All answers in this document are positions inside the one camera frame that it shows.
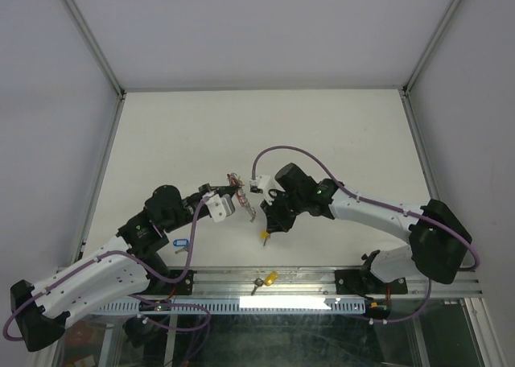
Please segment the metal keyring holder red handle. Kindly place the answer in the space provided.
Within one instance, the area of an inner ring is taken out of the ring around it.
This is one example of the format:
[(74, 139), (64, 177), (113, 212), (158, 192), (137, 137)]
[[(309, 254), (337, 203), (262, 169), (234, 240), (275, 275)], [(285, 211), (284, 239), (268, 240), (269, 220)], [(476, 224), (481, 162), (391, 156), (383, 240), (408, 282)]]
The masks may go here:
[(257, 213), (244, 191), (244, 184), (241, 177), (238, 174), (231, 172), (227, 174), (227, 180), (230, 185), (238, 187), (235, 197), (237, 198), (240, 206), (249, 214), (249, 221), (253, 223), (256, 219)]

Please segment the yellow tag key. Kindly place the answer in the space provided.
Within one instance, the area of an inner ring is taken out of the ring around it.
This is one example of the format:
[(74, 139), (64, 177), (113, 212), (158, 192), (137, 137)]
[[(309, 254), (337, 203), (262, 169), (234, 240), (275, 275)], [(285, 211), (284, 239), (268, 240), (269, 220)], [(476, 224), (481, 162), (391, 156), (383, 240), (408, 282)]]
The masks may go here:
[(278, 272), (272, 271), (265, 278), (256, 278), (253, 282), (253, 289), (250, 292), (251, 296), (254, 296), (260, 287), (270, 287), (278, 279)]
[(266, 231), (261, 232), (262, 245), (265, 246), (270, 239), (270, 234)]

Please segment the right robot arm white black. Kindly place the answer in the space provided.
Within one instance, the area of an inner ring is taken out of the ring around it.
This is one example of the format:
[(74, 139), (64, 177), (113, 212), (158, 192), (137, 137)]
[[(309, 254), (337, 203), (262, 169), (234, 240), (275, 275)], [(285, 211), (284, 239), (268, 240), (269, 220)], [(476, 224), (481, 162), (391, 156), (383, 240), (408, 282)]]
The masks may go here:
[(385, 294), (403, 278), (421, 275), (450, 285), (462, 270), (466, 246), (472, 238), (446, 204), (430, 200), (408, 208), (353, 195), (331, 178), (315, 181), (294, 163), (274, 177), (252, 178), (250, 189), (260, 193), (266, 232), (289, 232), (297, 216), (308, 213), (330, 220), (356, 222), (403, 241), (396, 249), (375, 249), (362, 265), (341, 278), (351, 293), (368, 298)]

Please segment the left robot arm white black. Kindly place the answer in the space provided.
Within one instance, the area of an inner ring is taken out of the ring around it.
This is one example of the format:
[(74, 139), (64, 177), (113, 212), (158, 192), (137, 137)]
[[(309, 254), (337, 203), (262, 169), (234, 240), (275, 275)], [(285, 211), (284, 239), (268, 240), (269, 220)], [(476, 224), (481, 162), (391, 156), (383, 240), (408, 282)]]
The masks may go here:
[(219, 222), (234, 212), (240, 185), (205, 184), (190, 196), (172, 185), (156, 188), (141, 212), (131, 217), (100, 249), (38, 282), (20, 280), (10, 289), (11, 315), (2, 329), (8, 341), (38, 352), (55, 343), (75, 322), (126, 295), (159, 293), (172, 278), (158, 251), (167, 234), (200, 218)]

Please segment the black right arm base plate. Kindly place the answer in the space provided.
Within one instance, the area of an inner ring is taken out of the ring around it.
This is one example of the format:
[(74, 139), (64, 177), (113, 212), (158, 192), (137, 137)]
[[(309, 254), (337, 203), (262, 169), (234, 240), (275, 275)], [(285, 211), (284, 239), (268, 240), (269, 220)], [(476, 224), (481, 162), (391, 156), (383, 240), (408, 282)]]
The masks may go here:
[(406, 295), (407, 283), (404, 278), (385, 283), (373, 275), (363, 275), (358, 269), (335, 270), (335, 285), (338, 295)]

